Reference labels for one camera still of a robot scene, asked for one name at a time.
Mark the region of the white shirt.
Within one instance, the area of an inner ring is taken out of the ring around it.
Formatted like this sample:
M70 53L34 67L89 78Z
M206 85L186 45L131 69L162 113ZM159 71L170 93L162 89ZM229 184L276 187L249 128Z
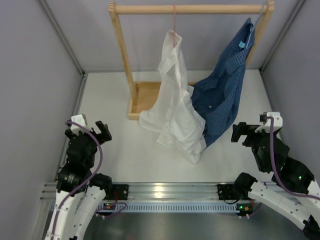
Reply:
M176 148L191 163L197 164L206 148L203 131L206 121L192 104L194 88L188 84L188 72L182 53L182 37L176 34L176 52L179 61L181 92L174 73L175 51L173 30L166 33L162 45L158 72L161 84L155 104L139 114L139 125L158 132L156 142L167 148Z

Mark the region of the pink wire hanger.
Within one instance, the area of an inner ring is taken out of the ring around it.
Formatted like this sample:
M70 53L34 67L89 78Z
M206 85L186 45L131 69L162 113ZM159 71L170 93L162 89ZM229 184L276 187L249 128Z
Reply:
M173 50L175 53L175 63L173 66L174 69L174 76L176 78L178 90L179 90L179 96L181 95L181 75L180 75L180 66L179 66L179 58L178 54L176 51L176 46L177 46L177 32L176 32L176 5L173 4Z

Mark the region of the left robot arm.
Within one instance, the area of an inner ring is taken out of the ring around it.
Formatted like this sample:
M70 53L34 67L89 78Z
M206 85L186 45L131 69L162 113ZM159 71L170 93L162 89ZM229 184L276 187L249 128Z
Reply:
M96 133L78 116L66 124L67 158L57 177L47 240L82 240L99 203L113 195L111 177L91 170L96 153L100 154L98 165L102 165L101 146L112 140L108 125L97 121L100 133Z

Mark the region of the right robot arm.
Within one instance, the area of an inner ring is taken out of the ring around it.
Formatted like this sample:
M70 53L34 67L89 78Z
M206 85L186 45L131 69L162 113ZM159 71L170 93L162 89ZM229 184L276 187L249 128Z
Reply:
M232 192L239 199L250 198L268 206L295 224L306 238L318 240L320 186L306 165L289 157L290 148L277 138L282 126L280 117L268 117L261 125L240 122L232 127L231 142L236 143L245 136L242 144L251 148L258 170L272 173L271 180L295 197L297 202L276 193L245 172L234 181Z

